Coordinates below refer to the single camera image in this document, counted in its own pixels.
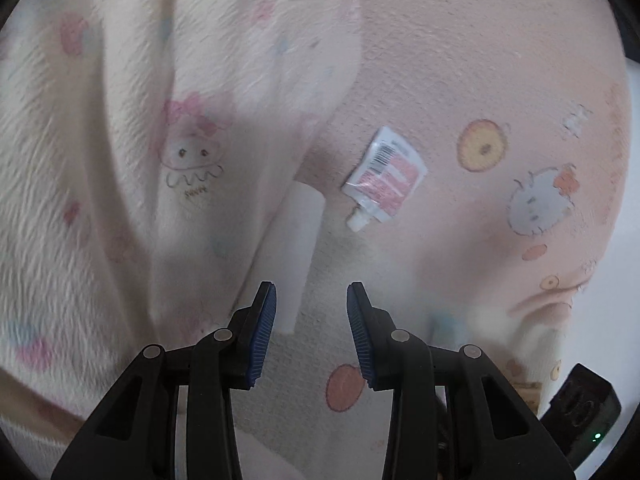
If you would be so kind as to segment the white paper roll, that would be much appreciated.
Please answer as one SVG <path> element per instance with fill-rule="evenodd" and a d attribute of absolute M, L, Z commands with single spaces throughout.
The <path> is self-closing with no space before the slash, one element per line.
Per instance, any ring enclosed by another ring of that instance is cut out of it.
<path fill-rule="evenodd" d="M 324 206 L 326 199 L 319 191 L 293 182 L 266 229 L 250 268 L 244 289 L 246 299 L 253 298 L 261 282 L 276 286 L 273 329 L 278 334 L 295 332 Z"/>

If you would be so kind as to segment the red white sauce sachet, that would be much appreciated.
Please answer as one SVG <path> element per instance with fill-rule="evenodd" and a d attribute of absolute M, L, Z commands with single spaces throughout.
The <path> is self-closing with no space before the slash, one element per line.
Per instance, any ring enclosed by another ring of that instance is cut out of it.
<path fill-rule="evenodd" d="M 346 224 L 359 232 L 372 220 L 395 217 L 427 175 L 421 155 L 390 127 L 375 133 L 342 192 L 355 202 Z"/>

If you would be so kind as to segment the blue white tissue pack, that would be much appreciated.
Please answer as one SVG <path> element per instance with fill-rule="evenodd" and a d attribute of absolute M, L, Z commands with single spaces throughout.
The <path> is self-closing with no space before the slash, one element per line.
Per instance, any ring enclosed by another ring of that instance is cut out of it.
<path fill-rule="evenodd" d="M 437 348 L 458 351 L 469 341 L 469 330 L 462 318 L 434 311 L 428 319 L 428 343 Z"/>

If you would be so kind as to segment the white fleece cartoon blanket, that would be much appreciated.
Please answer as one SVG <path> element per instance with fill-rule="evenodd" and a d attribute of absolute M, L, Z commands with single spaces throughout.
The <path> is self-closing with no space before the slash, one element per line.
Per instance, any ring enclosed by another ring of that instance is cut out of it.
<path fill-rule="evenodd" d="M 228 318 L 360 39 L 360 0 L 18 0 L 1 429 L 29 472 L 50 477 L 143 346 Z"/>

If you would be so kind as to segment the pink Hello Kitty blanket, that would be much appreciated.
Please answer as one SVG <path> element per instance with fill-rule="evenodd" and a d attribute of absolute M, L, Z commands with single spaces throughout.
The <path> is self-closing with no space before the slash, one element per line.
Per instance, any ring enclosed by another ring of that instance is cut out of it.
<path fill-rule="evenodd" d="M 428 341 L 449 312 L 534 412 L 573 302 L 620 211 L 624 50 L 608 0 L 361 0 L 362 65 L 298 177 L 326 198 L 295 332 L 234 399 L 247 479 L 381 477 L 392 397 L 359 374 L 346 289 L 360 281 Z M 346 224 L 342 186 L 379 128 L 427 175 L 386 222 Z"/>

